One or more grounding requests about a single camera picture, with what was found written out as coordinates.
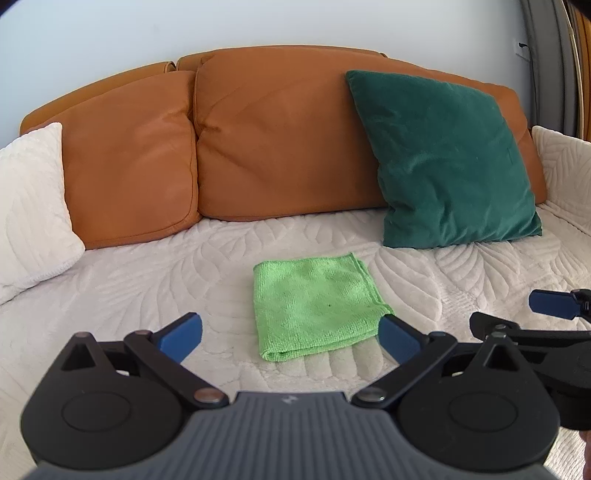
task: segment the triangular cutout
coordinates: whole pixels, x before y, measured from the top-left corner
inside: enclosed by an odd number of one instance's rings
[[[80,368],[94,367],[95,361],[92,359],[86,345],[76,345],[62,366],[62,370],[69,372],[79,370]]]
[[[509,350],[507,350],[505,345],[496,345],[493,348],[486,367],[505,370],[507,372],[517,372],[519,370],[519,367],[517,367],[517,364],[511,358]]]

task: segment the green pillow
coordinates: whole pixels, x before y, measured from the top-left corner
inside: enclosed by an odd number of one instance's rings
[[[523,159],[491,95],[397,73],[346,79],[379,161],[386,247],[541,235]]]

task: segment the folded green towel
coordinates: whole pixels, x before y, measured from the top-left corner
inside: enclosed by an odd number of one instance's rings
[[[392,313],[353,254],[265,261],[254,280],[259,351],[270,362],[353,345]]]

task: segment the white logo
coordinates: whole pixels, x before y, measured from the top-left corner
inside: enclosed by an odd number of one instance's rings
[[[281,401],[291,405],[293,402],[298,401],[298,398],[295,395],[289,395],[288,397],[283,397]]]

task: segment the white pillow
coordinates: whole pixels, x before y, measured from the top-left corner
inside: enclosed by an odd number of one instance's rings
[[[64,200],[61,124],[0,150],[0,305],[84,253]]]

